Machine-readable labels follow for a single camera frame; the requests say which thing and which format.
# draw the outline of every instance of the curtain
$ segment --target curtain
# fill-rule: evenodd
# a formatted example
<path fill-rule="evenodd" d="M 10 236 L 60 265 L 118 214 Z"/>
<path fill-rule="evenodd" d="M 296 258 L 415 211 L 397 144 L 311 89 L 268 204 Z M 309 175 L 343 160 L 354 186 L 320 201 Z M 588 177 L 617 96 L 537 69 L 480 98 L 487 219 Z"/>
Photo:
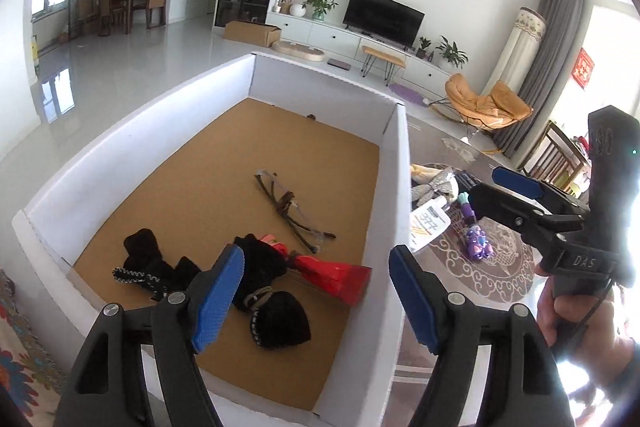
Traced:
<path fill-rule="evenodd" d="M 489 94 L 498 80 L 503 81 L 514 92 L 520 90 L 545 36 L 545 30 L 545 20 L 539 14 L 529 8 L 520 8 L 509 40 L 482 94 Z"/>
<path fill-rule="evenodd" d="M 494 133 L 494 143 L 508 158 L 522 144 L 558 82 L 562 67 L 574 43 L 584 0 L 540 0 L 538 13 L 546 20 L 546 34 L 518 96 L 530 105 L 533 114 Z"/>

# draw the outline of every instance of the purple mat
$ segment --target purple mat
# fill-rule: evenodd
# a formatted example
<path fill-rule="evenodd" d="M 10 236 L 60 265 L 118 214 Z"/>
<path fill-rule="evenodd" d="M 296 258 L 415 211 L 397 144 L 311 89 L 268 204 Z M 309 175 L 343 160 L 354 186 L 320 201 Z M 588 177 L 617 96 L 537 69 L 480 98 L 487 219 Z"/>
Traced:
<path fill-rule="evenodd" d="M 398 95 L 403 100 L 407 102 L 415 103 L 415 105 L 421 105 L 422 107 L 427 107 L 427 105 L 422 101 L 425 97 L 421 95 L 419 92 L 414 91 L 406 86 L 401 86 L 400 84 L 391 84 L 389 86 L 396 95 Z"/>

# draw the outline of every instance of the blue gripper pad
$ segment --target blue gripper pad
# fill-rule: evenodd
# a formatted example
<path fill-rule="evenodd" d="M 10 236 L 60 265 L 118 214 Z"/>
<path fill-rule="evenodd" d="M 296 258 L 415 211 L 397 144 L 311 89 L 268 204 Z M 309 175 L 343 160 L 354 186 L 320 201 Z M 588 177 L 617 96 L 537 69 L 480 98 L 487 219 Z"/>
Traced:
<path fill-rule="evenodd" d="M 446 334 L 446 310 L 442 304 L 442 298 L 447 295 L 446 290 L 434 274 L 420 268 L 413 254 L 404 245 L 391 250 L 389 275 L 418 342 L 427 346 L 434 355 L 439 354 Z M 430 299 L 434 299 L 435 308 Z"/>
<path fill-rule="evenodd" d="M 244 253 L 236 245 L 226 245 L 211 270 L 199 273 L 189 286 L 190 315 L 195 321 L 191 344 L 196 353 L 216 341 L 242 274 Z"/>
<path fill-rule="evenodd" d="M 496 167 L 491 174 L 491 179 L 496 185 L 513 190 L 513 192 L 522 194 L 530 200 L 537 200 L 543 196 L 542 189 L 537 180 L 527 178 L 505 167 Z"/>

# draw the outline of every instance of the finger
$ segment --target finger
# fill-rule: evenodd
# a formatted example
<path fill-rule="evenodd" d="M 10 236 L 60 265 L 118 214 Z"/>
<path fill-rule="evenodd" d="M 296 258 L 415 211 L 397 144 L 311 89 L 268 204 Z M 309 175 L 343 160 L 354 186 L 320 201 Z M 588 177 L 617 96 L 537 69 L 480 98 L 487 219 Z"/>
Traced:
<path fill-rule="evenodd" d="M 613 303 L 608 298 L 599 306 L 588 325 L 608 325 L 613 321 Z M 558 315 L 572 323 L 580 322 L 598 301 L 590 295 L 562 295 L 554 302 L 554 309 Z"/>
<path fill-rule="evenodd" d="M 546 280 L 545 287 L 542 289 L 540 299 L 538 299 L 538 316 L 536 317 L 538 327 L 549 346 L 552 346 L 555 343 L 558 336 L 556 331 L 556 322 L 559 318 L 559 315 L 554 309 L 554 296 L 552 290 L 553 277 L 549 277 L 549 279 Z"/>
<path fill-rule="evenodd" d="M 548 274 L 547 272 L 545 272 L 545 271 L 540 267 L 540 264 L 536 264 L 536 265 L 533 267 L 533 272 L 534 272 L 536 275 L 540 275 L 540 277 L 548 277 L 548 276 L 549 276 L 549 274 Z"/>

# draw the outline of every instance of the brown cardboard bottom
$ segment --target brown cardboard bottom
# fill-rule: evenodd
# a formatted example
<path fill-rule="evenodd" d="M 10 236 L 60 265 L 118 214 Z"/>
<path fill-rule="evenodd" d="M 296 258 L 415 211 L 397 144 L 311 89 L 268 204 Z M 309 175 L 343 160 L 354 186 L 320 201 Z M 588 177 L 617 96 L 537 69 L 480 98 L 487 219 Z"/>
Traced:
<path fill-rule="evenodd" d="M 276 172 L 316 226 L 337 235 L 323 243 L 320 259 L 359 264 L 378 153 L 376 145 L 346 132 L 244 100 L 159 166 L 98 230 L 74 268 L 106 302 L 133 309 L 152 304 L 149 293 L 116 282 L 111 270 L 126 259 L 124 238 L 142 228 L 154 231 L 172 266 L 185 255 L 208 269 L 226 243 L 247 233 L 272 233 L 290 250 L 308 253 L 258 186 L 254 174 L 259 169 Z M 249 315 L 232 306 L 218 341 L 198 356 L 198 365 L 251 393 L 311 410 L 350 309 L 294 273 L 276 279 L 273 288 L 300 301 L 311 341 L 263 350 L 251 337 Z"/>

